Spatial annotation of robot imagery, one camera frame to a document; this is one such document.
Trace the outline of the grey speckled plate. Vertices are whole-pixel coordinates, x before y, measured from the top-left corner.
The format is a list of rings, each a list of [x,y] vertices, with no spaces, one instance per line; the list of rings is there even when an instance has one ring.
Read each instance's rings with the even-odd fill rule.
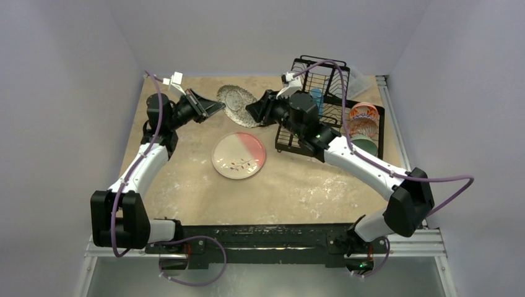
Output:
[[[234,123],[246,128],[260,126],[246,110],[258,100],[251,92],[237,85],[223,85],[217,91],[217,100],[225,104],[224,112]]]

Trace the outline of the blue polka dot mug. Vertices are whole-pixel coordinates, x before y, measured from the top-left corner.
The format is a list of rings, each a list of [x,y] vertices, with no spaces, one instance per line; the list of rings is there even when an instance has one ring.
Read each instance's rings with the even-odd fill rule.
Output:
[[[313,102],[316,103],[316,106],[318,107],[318,114],[320,116],[323,115],[323,108],[324,108],[324,95],[323,91],[319,88],[312,88],[309,91],[310,96],[312,97]]]

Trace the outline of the red geometric pattern bowl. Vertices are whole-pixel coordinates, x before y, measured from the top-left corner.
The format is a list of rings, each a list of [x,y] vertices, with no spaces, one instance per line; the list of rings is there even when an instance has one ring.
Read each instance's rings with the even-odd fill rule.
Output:
[[[374,136],[377,135],[379,129],[376,121],[367,117],[356,117],[351,119],[348,128],[350,130],[351,137],[363,135],[369,138],[374,138]]]

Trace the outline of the red floral bowl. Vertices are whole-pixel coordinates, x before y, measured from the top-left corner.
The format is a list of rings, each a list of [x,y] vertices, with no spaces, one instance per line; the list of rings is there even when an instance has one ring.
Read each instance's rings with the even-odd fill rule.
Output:
[[[358,117],[368,117],[374,121],[378,121],[380,114],[375,105],[367,102],[360,102],[351,107],[349,112],[349,119],[357,119]]]

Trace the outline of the mint green bowl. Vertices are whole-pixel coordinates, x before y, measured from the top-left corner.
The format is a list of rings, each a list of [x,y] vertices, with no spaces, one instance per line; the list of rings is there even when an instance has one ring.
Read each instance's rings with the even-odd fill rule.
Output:
[[[356,145],[366,153],[369,153],[375,157],[378,155],[378,146],[375,144],[372,138],[363,134],[355,134],[350,139],[353,145]]]

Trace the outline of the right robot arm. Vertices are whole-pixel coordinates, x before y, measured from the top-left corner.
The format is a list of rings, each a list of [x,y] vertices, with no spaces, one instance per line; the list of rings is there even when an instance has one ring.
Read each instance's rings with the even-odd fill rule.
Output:
[[[365,215],[351,227],[347,242],[352,250],[362,252],[376,238],[390,234],[411,237],[434,208],[426,172],[396,167],[350,143],[347,136],[320,121],[309,94],[298,92],[281,99],[266,91],[246,110],[258,124],[278,124],[288,130],[309,156],[350,173],[387,201],[384,210]]]

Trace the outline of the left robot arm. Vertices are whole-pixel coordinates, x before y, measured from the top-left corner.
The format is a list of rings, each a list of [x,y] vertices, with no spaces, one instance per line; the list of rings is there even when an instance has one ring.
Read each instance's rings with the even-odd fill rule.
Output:
[[[147,121],[137,155],[122,176],[107,190],[90,198],[92,240],[98,247],[142,249],[160,242],[170,253],[184,247],[181,223],[175,219],[150,219],[142,201],[178,143],[177,129],[190,121],[202,123],[226,107],[199,96],[191,89],[177,102],[164,93],[147,100]]]

